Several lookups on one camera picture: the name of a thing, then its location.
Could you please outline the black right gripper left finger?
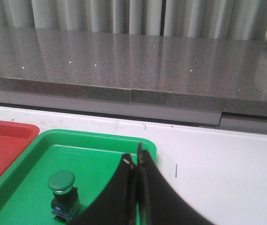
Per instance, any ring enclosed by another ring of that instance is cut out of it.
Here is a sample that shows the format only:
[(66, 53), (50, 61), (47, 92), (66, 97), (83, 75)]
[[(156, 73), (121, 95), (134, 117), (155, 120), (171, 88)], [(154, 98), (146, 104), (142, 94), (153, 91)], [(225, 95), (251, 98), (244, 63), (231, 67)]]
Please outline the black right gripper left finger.
[(72, 225), (135, 225), (137, 220), (137, 168), (131, 155), (122, 155), (102, 192)]

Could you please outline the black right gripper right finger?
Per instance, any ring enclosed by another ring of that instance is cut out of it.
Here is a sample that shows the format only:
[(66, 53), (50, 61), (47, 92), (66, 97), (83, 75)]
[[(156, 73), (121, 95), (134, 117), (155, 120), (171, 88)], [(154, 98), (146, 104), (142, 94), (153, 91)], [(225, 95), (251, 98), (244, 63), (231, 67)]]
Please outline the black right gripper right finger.
[(211, 225), (169, 185), (142, 143), (137, 148), (137, 202), (141, 225)]

